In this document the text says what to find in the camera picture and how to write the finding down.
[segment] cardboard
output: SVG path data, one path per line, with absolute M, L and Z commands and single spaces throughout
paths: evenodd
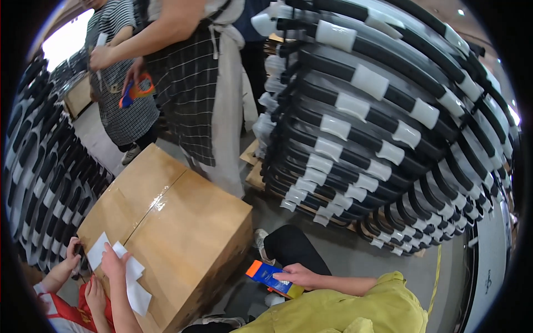
M 154 144 L 128 165 L 78 230 L 87 252 L 102 232 L 146 270 L 152 294 L 143 331 L 175 332 L 197 318 L 244 258 L 252 207 L 186 168 Z M 103 278 L 101 268 L 95 274 Z M 109 294 L 109 281 L 103 278 Z

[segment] yellow shirt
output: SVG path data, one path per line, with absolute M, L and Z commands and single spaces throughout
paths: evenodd
M 236 333 L 424 333 L 427 312 L 405 287 L 400 272 L 388 273 L 364 297 L 314 290 L 275 305 Z

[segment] white sneaker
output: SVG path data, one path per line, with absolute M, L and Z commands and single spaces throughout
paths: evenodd
M 140 153 L 141 153 L 141 148 L 138 145 L 135 145 L 134 148 L 126 151 L 126 153 L 124 154 L 124 156 L 123 156 L 123 158 L 121 160 L 122 165 L 129 164 Z
M 254 232 L 255 245 L 257 246 L 259 250 L 259 254 L 261 255 L 261 260 L 263 261 L 263 263 L 274 266 L 274 264 L 276 263 L 276 259 L 268 259 L 267 253 L 265 251 L 264 240 L 267 236 L 268 236 L 268 233 L 266 232 L 265 229 L 255 230 Z
M 210 322 L 223 322 L 230 324 L 233 328 L 241 328 L 246 325 L 246 321 L 241 317 L 223 318 L 216 315 L 210 315 L 201 320 L 201 323 L 204 325 L 209 324 Z

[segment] concrete floor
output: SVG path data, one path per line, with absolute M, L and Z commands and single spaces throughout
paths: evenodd
M 93 104 L 74 122 L 76 134 L 88 150 L 97 157 L 110 171 L 118 175 L 124 166 L 120 164 L 122 153 L 107 137 L 98 114 L 98 105 Z M 241 151 L 253 141 L 250 132 L 241 139 Z M 156 144 L 187 164 L 181 150 L 175 144 L 159 139 Z M 241 179 L 249 171 L 249 166 L 241 161 Z M 301 215 L 291 213 L 279 207 L 279 199 L 266 193 L 257 192 L 246 186 L 244 200 L 253 206 L 253 223 L 255 228 L 264 228 L 271 232 L 281 225 L 291 223 L 299 226 L 309 237 L 311 243 L 324 258 L 332 274 L 340 276 L 375 276 L 400 271 L 407 279 L 407 287 L 418 297 L 422 307 L 430 307 L 437 270 L 438 248 L 432 247 L 419 257 L 398 257 L 377 249 L 359 239 L 341 236 L 330 229 L 307 220 Z M 447 333 L 453 331 L 458 306 L 463 293 L 465 269 L 463 264 L 464 237 L 455 237 L 441 246 L 440 271 L 433 309 L 427 326 L 428 333 Z M 213 308 L 212 313 L 225 316 L 257 316 L 266 309 L 263 298 L 265 288 L 238 276 L 231 281 L 225 295 Z M 77 287 L 69 283 L 61 295 L 70 303 L 77 303 Z

